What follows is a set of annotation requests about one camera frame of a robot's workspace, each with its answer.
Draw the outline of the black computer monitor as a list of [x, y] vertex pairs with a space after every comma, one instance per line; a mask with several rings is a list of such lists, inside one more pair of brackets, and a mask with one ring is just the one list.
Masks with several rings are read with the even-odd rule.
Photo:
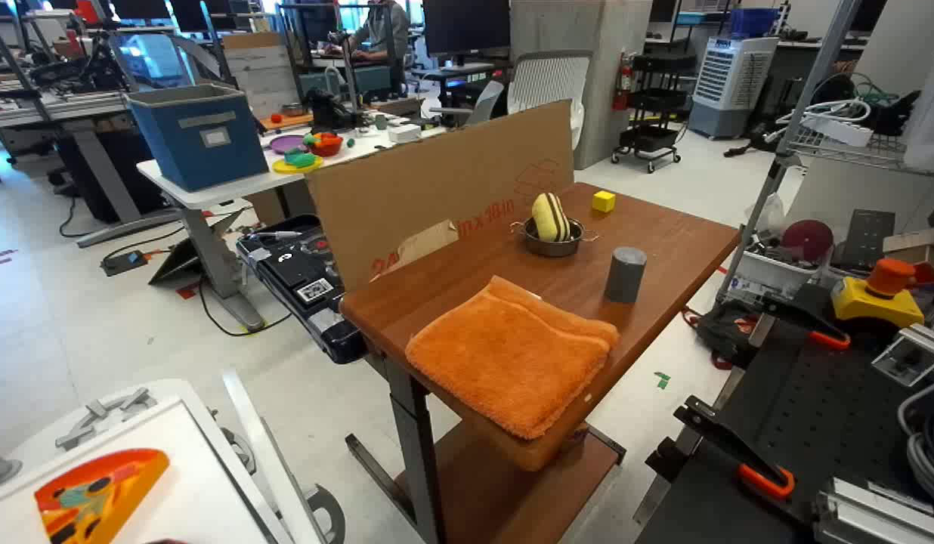
[[423, 0], [426, 52], [467, 53], [512, 42], [507, 0]]

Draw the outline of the black orange clamp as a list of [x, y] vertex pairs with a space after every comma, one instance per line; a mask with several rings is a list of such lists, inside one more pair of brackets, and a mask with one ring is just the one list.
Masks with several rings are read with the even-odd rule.
[[830, 316], [796, 306], [791, 299], [764, 293], [756, 299], [734, 299], [734, 307], [744, 307], [748, 313], [770, 313], [779, 321], [789, 321], [796, 327], [802, 327], [809, 333], [810, 341], [830, 347], [830, 350], [851, 350], [853, 337], [835, 327]]
[[720, 419], [720, 412], [689, 396], [676, 416], [734, 459], [739, 481], [761, 500], [789, 501], [798, 476], [764, 459], [754, 442]]

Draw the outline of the black utility cart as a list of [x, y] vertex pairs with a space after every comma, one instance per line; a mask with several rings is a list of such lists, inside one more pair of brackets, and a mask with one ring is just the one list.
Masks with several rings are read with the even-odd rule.
[[626, 126], [617, 135], [614, 164], [635, 161], [655, 171], [666, 161], [679, 164], [680, 120], [689, 108], [689, 77], [697, 56], [683, 52], [631, 53], [626, 87]]

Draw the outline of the grey cylinder cup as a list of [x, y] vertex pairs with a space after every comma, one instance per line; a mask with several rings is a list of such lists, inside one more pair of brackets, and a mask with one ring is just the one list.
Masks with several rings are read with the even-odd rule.
[[617, 248], [610, 254], [604, 296], [610, 302], [635, 302], [645, 268], [646, 268], [646, 254], [641, 248]]

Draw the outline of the red fire extinguisher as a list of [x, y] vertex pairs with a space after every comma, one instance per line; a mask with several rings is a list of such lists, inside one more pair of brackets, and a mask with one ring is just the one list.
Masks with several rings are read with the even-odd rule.
[[626, 113], [631, 103], [635, 52], [620, 52], [614, 77], [614, 113]]

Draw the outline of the black orange clamp lower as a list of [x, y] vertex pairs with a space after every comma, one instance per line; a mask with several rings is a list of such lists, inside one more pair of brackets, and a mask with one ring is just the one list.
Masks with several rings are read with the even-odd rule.
[[754, 442], [720, 419], [720, 412], [689, 396], [676, 416], [734, 459], [739, 481], [761, 500], [789, 501], [798, 476], [764, 459]]

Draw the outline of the small metal pot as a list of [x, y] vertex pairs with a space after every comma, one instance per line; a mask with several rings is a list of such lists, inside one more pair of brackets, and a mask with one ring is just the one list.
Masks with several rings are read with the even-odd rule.
[[534, 254], [534, 258], [545, 258], [545, 261], [566, 261], [566, 258], [574, 258], [587, 241], [590, 236], [585, 234], [580, 223], [573, 223], [573, 236], [563, 240], [563, 241], [545, 241], [534, 230], [534, 220], [531, 216], [523, 216], [523, 220], [515, 220], [512, 223], [512, 236], [521, 241], [523, 251]]

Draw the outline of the white side table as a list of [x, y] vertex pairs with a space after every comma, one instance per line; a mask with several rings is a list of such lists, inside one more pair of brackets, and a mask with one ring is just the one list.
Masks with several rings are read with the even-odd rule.
[[207, 220], [207, 214], [216, 206], [224, 206], [227, 199], [250, 199], [261, 193], [284, 196], [293, 184], [308, 180], [321, 170], [332, 170], [361, 158], [371, 158], [379, 150], [390, 150], [406, 141], [441, 135], [441, 126], [423, 126], [396, 115], [385, 115], [382, 123], [369, 123], [361, 130], [350, 130], [344, 135], [344, 145], [335, 158], [323, 158], [308, 171], [278, 171], [278, 158], [265, 150], [270, 170], [227, 178], [216, 188], [189, 191], [180, 188], [165, 176], [165, 170], [155, 161], [141, 161], [137, 170], [165, 191], [170, 206], [181, 214], [181, 223], [198, 248], [198, 258], [202, 264], [207, 281], [211, 283], [218, 302], [229, 312], [237, 324], [242, 324], [247, 333], [261, 333], [265, 321], [261, 316], [256, 306], [242, 291], [242, 268], [237, 264], [237, 254], [227, 248], [220, 234]]

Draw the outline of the yellow cube block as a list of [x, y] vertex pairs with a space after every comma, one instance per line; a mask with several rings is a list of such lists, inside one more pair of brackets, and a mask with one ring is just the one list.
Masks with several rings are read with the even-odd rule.
[[595, 191], [590, 207], [595, 214], [610, 214], [617, 207], [617, 193], [614, 191]]

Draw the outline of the blue storage bin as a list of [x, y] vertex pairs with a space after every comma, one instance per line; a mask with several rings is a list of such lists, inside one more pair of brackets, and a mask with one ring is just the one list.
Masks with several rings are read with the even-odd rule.
[[185, 191], [270, 170], [242, 90], [166, 87], [131, 94], [127, 105], [162, 171]]

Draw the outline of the orange patterned plastic piece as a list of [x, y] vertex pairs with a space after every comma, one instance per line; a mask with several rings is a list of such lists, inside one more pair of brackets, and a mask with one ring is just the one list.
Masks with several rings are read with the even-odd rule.
[[166, 467], [165, 449], [131, 448], [52, 476], [35, 494], [43, 531], [52, 544], [111, 544]]

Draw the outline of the black orange clamp upper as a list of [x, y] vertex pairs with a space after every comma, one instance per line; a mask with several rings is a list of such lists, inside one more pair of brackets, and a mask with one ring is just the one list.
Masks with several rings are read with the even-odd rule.
[[830, 350], [851, 350], [853, 337], [835, 327], [830, 316], [796, 306], [791, 299], [764, 293], [756, 299], [734, 299], [734, 307], [744, 307], [748, 313], [770, 313], [779, 321], [789, 321], [796, 327], [802, 327], [809, 333], [810, 341], [830, 347]]

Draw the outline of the green toy plate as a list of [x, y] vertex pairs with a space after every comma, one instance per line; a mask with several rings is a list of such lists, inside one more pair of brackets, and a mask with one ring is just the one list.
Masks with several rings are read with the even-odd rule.
[[316, 154], [311, 150], [289, 150], [284, 161], [297, 170], [308, 170], [316, 167]]

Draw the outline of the white portable air cooler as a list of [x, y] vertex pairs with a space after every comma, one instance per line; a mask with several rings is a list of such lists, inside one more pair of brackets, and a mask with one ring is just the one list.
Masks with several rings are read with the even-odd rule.
[[761, 97], [775, 52], [775, 36], [715, 36], [698, 65], [689, 126], [712, 140], [739, 140]]

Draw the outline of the black case on floor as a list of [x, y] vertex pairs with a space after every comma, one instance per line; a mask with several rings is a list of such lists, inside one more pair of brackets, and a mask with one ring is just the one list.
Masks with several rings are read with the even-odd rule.
[[342, 274], [316, 214], [250, 230], [237, 251], [332, 362], [367, 352], [363, 333], [342, 313]]

